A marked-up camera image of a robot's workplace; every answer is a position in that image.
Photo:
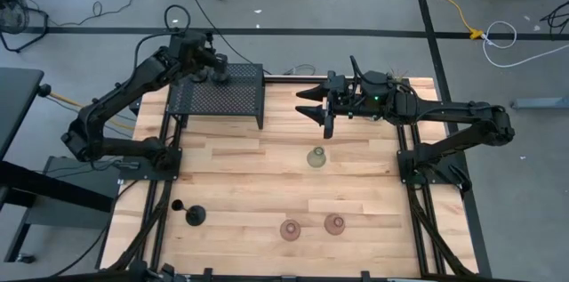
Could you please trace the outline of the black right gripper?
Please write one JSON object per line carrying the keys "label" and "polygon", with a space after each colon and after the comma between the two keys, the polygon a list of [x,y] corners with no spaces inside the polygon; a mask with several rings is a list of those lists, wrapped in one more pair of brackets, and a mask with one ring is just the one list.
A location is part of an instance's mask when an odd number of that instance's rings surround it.
{"label": "black right gripper", "polygon": [[368,71],[362,77],[357,76],[349,82],[343,75],[329,71],[325,86],[299,91],[296,96],[311,101],[325,98],[325,109],[318,106],[296,106],[297,112],[310,118],[319,125],[324,125],[324,138],[333,137],[334,119],[340,116],[371,117],[378,120],[384,115],[387,99],[396,91],[396,82],[392,75]]}

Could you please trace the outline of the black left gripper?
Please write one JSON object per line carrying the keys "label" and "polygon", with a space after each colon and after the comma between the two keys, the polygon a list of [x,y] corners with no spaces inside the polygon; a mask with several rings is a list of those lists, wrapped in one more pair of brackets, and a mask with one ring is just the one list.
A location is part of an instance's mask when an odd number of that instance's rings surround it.
{"label": "black left gripper", "polygon": [[228,57],[205,47],[206,35],[195,31],[174,34],[170,38],[168,54],[177,60],[181,71],[198,71],[210,67],[211,73],[226,74]]}

